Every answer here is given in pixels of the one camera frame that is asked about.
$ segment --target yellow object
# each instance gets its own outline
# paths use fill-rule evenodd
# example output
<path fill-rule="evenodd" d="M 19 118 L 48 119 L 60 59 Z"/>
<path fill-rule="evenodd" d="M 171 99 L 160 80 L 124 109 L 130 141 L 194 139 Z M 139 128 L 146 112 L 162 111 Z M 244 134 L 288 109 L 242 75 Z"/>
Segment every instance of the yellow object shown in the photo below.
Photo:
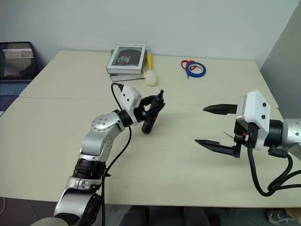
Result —
<path fill-rule="evenodd" d="M 152 54 L 151 53 L 146 53 L 146 62 L 149 70 L 151 70 L 152 67 Z"/>

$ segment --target red scissors handle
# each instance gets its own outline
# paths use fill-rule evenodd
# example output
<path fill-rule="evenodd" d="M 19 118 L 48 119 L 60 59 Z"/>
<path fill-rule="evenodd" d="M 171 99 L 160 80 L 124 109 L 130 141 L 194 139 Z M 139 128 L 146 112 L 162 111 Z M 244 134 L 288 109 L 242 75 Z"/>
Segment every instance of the red scissors handle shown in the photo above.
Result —
<path fill-rule="evenodd" d="M 184 66 L 183 66 L 183 63 L 186 63 L 186 65 L 187 65 L 187 64 L 193 63 L 193 62 L 194 62 L 193 60 L 182 60 L 182 61 L 181 61 L 181 67 L 185 70 L 185 69 L 186 69 L 186 66 L 184 67 Z M 197 66 L 191 66 L 189 69 L 192 71 L 192 70 L 194 70 L 196 67 L 197 67 Z"/>

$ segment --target blue tape roll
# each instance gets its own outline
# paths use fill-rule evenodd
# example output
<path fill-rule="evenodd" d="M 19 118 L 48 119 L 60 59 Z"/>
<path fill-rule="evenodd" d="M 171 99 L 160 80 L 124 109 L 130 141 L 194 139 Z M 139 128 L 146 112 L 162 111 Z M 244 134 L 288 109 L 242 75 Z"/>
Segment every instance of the blue tape roll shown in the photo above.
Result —
<path fill-rule="evenodd" d="M 199 66 L 201 66 L 201 67 L 203 68 L 203 71 L 202 71 L 201 73 L 199 73 L 199 74 L 195 74 L 195 73 L 193 73 L 193 72 L 189 69 L 191 65 L 199 65 Z M 206 74 L 206 68 L 205 68 L 205 66 L 202 65 L 202 64 L 199 63 L 199 62 L 192 62 L 192 63 L 186 64 L 185 71 L 186 71 L 186 73 L 188 74 L 188 76 L 194 77 L 194 78 L 200 78 L 200 77 L 203 77 L 203 76 Z"/>

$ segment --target white wall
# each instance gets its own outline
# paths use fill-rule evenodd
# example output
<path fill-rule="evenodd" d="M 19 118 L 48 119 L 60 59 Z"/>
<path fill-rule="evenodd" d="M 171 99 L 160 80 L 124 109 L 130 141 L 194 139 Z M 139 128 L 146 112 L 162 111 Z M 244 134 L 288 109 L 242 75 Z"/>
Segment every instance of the white wall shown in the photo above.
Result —
<path fill-rule="evenodd" d="M 60 49 L 146 43 L 159 55 L 255 59 L 260 68 L 298 0 L 0 0 L 0 41 Z"/>

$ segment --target laptop keyboard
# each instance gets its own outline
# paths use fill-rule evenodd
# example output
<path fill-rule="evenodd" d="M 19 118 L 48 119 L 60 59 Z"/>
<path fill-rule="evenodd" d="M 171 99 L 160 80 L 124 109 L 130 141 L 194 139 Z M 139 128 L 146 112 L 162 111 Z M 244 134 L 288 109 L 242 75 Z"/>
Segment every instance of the laptop keyboard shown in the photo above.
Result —
<path fill-rule="evenodd" d="M 20 93 L 26 88 L 28 83 L 18 84 L 0 84 L 0 95 L 20 95 Z"/>

